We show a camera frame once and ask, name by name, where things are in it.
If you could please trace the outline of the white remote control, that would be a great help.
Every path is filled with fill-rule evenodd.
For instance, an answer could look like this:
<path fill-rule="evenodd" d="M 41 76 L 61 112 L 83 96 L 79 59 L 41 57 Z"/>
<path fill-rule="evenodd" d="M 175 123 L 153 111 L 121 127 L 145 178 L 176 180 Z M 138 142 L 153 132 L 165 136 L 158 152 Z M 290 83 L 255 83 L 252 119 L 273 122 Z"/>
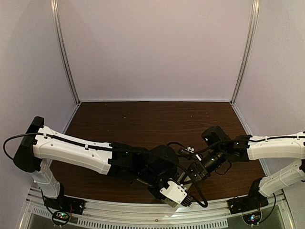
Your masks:
<path fill-rule="evenodd" d="M 165 197 L 164 202 L 173 208 L 177 205 L 189 207 L 193 202 L 193 197 L 188 192 L 191 184 L 186 184 L 187 181 L 191 180 L 185 172 L 175 179 L 168 179 L 159 191 Z"/>

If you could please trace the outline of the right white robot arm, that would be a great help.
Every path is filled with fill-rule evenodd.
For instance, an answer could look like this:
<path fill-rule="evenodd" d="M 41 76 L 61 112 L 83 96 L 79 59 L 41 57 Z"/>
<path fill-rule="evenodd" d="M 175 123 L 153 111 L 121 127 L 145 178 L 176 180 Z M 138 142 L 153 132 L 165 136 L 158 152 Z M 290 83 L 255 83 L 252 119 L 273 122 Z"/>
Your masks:
<path fill-rule="evenodd" d="M 242 135 L 231 139 L 220 126 L 205 130 L 202 139 L 205 150 L 195 153 L 195 162 L 190 173 L 197 180 L 204 180 L 225 161 L 229 163 L 249 162 L 264 158 L 293 158 L 294 162 L 276 173 L 255 180 L 244 200 L 247 210 L 255 210 L 263 198 L 271 196 L 285 187 L 305 180 L 305 134 L 254 136 Z"/>

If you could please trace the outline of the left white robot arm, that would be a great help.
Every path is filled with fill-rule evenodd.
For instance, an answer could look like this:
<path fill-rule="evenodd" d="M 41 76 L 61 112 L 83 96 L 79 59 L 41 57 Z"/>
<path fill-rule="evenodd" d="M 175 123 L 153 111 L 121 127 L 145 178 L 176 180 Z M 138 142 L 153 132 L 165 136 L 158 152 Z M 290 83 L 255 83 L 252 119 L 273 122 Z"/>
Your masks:
<path fill-rule="evenodd" d="M 50 204 L 64 212 L 69 204 L 63 185 L 56 180 L 48 160 L 90 169 L 128 183 L 138 180 L 158 199 L 181 204 L 187 194 L 175 181 L 179 159 L 175 151 L 160 145 L 151 150 L 121 143 L 92 142 L 57 133 L 34 117 L 13 157 L 13 163 L 30 173 Z"/>

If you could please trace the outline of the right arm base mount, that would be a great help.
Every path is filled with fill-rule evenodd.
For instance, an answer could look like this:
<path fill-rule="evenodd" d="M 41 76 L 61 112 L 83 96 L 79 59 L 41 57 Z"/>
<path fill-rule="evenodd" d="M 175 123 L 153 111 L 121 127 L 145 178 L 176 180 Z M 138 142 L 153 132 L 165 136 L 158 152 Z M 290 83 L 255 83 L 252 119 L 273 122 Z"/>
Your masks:
<path fill-rule="evenodd" d="M 231 214 L 237 214 L 268 206 L 268 200 L 262 195 L 234 197 L 227 201 Z"/>

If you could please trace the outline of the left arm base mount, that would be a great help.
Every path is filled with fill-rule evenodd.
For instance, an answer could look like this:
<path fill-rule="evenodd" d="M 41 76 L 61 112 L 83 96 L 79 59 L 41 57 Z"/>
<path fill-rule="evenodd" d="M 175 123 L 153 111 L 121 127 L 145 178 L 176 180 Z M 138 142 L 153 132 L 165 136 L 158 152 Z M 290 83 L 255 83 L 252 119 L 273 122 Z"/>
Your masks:
<path fill-rule="evenodd" d="M 65 211 L 72 214 L 82 215 L 85 205 L 84 199 L 71 198 L 67 196 L 61 196 L 57 199 L 44 197 L 44 202 L 47 207 Z"/>

